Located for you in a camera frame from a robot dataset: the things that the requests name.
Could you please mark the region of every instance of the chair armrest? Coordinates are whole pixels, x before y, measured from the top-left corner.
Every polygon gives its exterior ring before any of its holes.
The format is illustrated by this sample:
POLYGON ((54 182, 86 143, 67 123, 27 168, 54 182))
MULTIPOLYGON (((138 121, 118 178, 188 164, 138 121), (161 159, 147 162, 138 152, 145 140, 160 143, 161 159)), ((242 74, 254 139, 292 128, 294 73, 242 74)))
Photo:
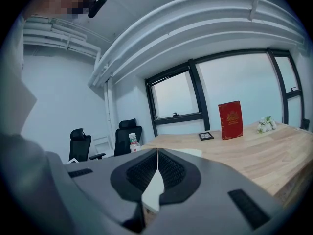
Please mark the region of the chair armrest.
POLYGON ((90 160, 94 160, 94 159, 102 159, 102 157, 105 156, 105 153, 100 153, 97 155, 93 155, 91 157, 89 157, 90 160))

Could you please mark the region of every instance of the plastic water bottle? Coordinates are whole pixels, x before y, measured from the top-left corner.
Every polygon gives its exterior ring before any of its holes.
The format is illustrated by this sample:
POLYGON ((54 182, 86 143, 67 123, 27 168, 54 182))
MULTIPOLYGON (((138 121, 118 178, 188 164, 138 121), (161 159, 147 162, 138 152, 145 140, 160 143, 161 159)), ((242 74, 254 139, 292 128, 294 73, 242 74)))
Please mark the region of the plastic water bottle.
POLYGON ((141 146, 137 142, 136 133, 130 133, 128 136, 131 142, 131 145, 129 146, 131 149, 131 152, 141 151, 141 146))

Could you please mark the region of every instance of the person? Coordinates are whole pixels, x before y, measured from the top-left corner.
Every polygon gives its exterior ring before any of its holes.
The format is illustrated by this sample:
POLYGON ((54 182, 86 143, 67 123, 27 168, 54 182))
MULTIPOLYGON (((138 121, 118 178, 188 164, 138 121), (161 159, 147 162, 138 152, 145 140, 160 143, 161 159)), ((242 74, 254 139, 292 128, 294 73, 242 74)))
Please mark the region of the person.
POLYGON ((32 15, 82 14, 92 0, 32 0, 18 15, 0 50, 0 132, 19 134, 36 103, 22 82, 23 28, 32 15))

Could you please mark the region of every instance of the chair headrest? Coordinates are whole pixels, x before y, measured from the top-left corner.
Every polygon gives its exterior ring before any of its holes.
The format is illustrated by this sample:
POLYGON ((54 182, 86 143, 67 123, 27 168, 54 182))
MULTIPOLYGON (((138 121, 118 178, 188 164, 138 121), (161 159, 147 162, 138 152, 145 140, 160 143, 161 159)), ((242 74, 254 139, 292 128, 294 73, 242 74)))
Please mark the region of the chair headrest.
POLYGON ((85 133, 83 132, 83 128, 73 130, 70 133, 70 139, 75 141, 85 140, 85 133))
POLYGON ((129 129, 129 128, 134 128, 136 127, 136 119, 131 119, 131 120, 125 120, 125 121, 121 121, 118 125, 118 127, 120 129, 129 129))

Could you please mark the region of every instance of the black office chair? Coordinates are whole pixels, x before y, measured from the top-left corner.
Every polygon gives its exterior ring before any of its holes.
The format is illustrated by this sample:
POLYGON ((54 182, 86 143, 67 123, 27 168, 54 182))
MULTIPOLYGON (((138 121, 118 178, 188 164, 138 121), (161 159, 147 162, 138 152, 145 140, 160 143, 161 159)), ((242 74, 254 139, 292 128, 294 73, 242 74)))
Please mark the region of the black office chair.
MULTIPOLYGON (((70 134, 70 150, 69 150, 69 161, 75 158, 78 162, 87 161, 89 148, 91 144, 91 136, 85 135, 83 128, 73 130, 70 134)), ((102 159, 105 153, 96 154, 89 157, 93 159, 102 159)))
POLYGON ((120 156, 124 154, 131 153, 130 145, 131 142, 129 140, 130 133, 136 133, 137 141, 140 141, 142 127, 137 126, 136 119, 121 121, 119 123, 119 129, 115 132, 115 149, 114 156, 120 156))

